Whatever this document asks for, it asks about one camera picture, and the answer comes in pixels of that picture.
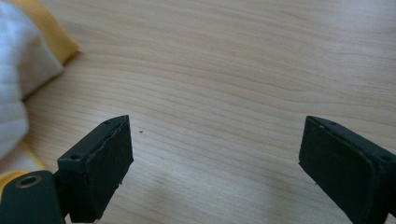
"light wood surface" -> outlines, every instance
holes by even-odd
[[[40,2],[81,53],[26,101],[27,143],[55,171],[130,115],[99,223],[350,223],[298,165],[306,115],[396,153],[394,1]]]

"yellow cloth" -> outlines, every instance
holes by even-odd
[[[68,36],[64,28],[55,20],[50,12],[36,0],[7,0],[22,10],[40,30],[47,46],[59,63],[65,64],[78,50],[78,44]],[[44,165],[24,143],[20,143],[25,155],[37,169]],[[0,174],[0,199],[4,186],[12,179],[27,174],[27,170],[14,170]]]
[[[7,0],[19,7],[41,31],[47,46],[60,63],[66,63],[78,50],[78,44],[50,12],[36,0]]]

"white cloth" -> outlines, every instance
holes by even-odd
[[[62,70],[30,19],[0,1],[0,159],[27,133],[22,97]]]

